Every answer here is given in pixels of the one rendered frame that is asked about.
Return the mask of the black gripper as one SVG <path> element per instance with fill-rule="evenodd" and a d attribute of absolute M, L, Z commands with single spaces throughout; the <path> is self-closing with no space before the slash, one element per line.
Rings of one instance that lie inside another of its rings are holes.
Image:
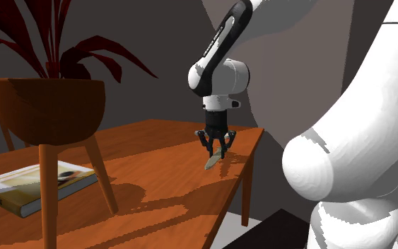
<path fill-rule="evenodd" d="M 213 139 L 218 139 L 221 145 L 221 159 L 225 158 L 226 151 L 232 146 L 236 131 L 228 131 L 227 111 L 205 111 L 205 129 L 194 132 L 202 146 L 208 152 L 213 152 Z"/>

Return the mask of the orange wooden table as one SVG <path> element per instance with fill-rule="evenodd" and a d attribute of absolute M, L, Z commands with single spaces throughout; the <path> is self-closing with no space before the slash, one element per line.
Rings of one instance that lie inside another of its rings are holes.
<path fill-rule="evenodd" d="M 61 200 L 57 249 L 210 249 L 239 187 L 247 224 L 254 153 L 263 129 L 237 127 L 225 158 L 194 132 L 203 124 L 145 120 L 100 130 L 96 139 L 119 210 L 98 184 Z"/>

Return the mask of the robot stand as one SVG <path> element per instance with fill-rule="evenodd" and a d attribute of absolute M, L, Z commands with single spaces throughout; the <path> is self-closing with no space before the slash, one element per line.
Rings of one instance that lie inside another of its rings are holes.
<path fill-rule="evenodd" d="M 309 223 L 280 209 L 223 249 L 303 249 Z"/>

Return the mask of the red plant in brown planter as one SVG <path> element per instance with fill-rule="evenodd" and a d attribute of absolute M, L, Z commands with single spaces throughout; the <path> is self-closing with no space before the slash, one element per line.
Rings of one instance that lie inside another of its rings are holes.
<path fill-rule="evenodd" d="M 120 81 L 118 54 L 135 65 L 140 61 L 122 45 L 95 35 L 65 52 L 59 49 L 71 0 L 24 0 L 46 54 L 38 59 L 15 0 L 0 0 L 0 45 L 19 54 L 33 68 L 35 78 L 0 78 L 0 120 L 26 144 L 37 146 L 40 162 L 40 200 L 44 249 L 57 249 L 58 155 L 83 147 L 90 159 L 111 213 L 118 210 L 95 138 L 105 111 L 105 84 L 93 80 L 83 65 L 95 57 Z"/>

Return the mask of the yellow white book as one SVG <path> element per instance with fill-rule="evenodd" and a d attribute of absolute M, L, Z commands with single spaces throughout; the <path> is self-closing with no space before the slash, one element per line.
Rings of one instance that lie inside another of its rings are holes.
<path fill-rule="evenodd" d="M 57 199 L 61 200 L 98 181 L 91 168 L 59 161 Z M 0 175 L 0 207 L 25 218 L 41 210 L 38 164 Z"/>

